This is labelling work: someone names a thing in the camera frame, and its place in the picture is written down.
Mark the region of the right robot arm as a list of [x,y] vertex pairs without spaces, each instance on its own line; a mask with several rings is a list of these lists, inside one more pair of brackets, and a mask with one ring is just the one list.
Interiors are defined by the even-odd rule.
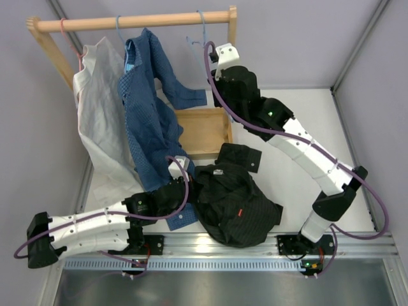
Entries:
[[321,188],[312,211],[297,236],[297,247],[311,253],[325,231],[351,206],[368,171],[339,163],[307,132],[294,113],[280,100],[263,97],[256,76],[243,66],[232,66],[219,76],[208,71],[217,105],[299,165]]

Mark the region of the black pinstriped shirt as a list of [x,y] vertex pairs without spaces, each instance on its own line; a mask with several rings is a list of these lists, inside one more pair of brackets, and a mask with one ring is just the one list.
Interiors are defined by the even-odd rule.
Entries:
[[208,234],[228,247],[262,244],[281,223],[283,207],[255,183],[261,151],[224,143],[214,164],[195,168],[194,209]]

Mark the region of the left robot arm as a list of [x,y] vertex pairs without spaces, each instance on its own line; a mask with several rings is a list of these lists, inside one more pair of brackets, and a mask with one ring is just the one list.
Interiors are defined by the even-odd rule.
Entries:
[[27,265],[43,268],[98,251],[138,254],[145,244],[143,227],[177,215],[193,199],[194,180],[188,176],[90,212],[62,217],[38,213],[27,229]]

